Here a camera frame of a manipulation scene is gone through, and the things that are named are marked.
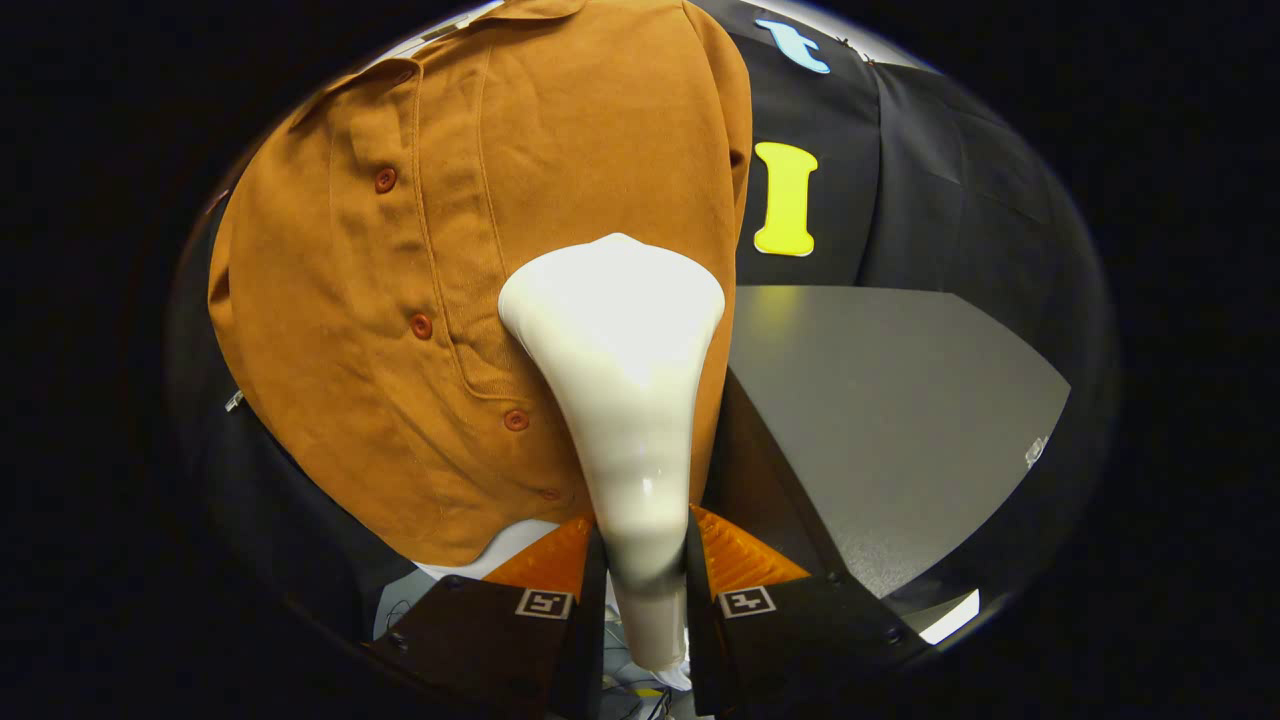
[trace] gray surface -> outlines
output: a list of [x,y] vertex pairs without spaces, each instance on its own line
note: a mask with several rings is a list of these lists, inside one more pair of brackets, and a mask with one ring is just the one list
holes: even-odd
[[1069,393],[1004,325],[924,291],[739,287],[730,368],[876,597],[995,512]]

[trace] white fabric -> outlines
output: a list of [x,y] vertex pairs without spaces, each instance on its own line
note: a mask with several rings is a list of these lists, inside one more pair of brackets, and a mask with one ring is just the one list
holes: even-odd
[[543,539],[543,536],[558,528],[556,523],[545,520],[521,520],[513,525],[507,525],[484,548],[475,562],[461,568],[448,568],[444,565],[425,565],[413,562],[424,573],[436,580],[445,575],[462,575],[474,580],[481,580],[485,575],[498,569],[499,565],[515,557],[521,550]]

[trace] black panel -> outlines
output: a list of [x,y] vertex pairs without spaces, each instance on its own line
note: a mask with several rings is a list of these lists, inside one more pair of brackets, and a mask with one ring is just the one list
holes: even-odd
[[568,618],[556,662],[549,708],[566,720],[598,720],[604,675],[604,539],[591,528],[582,571],[581,601]]
[[[753,151],[746,211],[737,245],[739,284],[852,284],[867,247],[879,172],[877,87],[851,47],[792,18],[748,3],[699,0],[730,33],[751,78],[754,143],[781,142],[810,152],[808,231],[814,250],[804,258],[755,249],[764,227],[769,174]],[[756,19],[795,28],[818,47],[810,55],[831,72],[815,73],[787,58]]]
[[719,610],[712,597],[707,578],[707,556],[698,519],[689,511],[685,534],[685,578],[689,598],[689,667],[694,682],[694,708],[698,715],[727,712],[741,701],[737,675],[724,647],[724,635],[717,619]]
[[719,620],[742,687],[735,720],[849,717],[840,702],[850,688],[901,682],[901,670],[937,656],[851,577],[764,589],[776,610]]
[[517,615],[524,594],[447,575],[370,648],[419,682],[488,710],[477,716],[543,720],[570,623]]

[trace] white object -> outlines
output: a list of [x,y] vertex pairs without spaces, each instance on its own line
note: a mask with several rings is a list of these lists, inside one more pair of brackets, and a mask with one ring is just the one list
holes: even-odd
[[475,562],[460,568],[445,565],[425,565],[413,562],[420,570],[431,575],[436,580],[445,575],[461,575],[474,580],[483,580],[485,575],[498,569],[499,565],[515,557],[521,550],[540,541],[543,536],[558,528],[556,523],[545,520],[521,520],[507,525],[489,541],[489,544],[476,557]]
[[974,589],[959,605],[940,618],[937,623],[924,629],[920,633],[920,638],[929,644],[938,644],[963,628],[969,620],[977,618],[980,609],[982,596]]
[[632,660],[678,669],[694,405],[723,290],[694,260],[613,233],[521,266],[498,314],[568,424]]

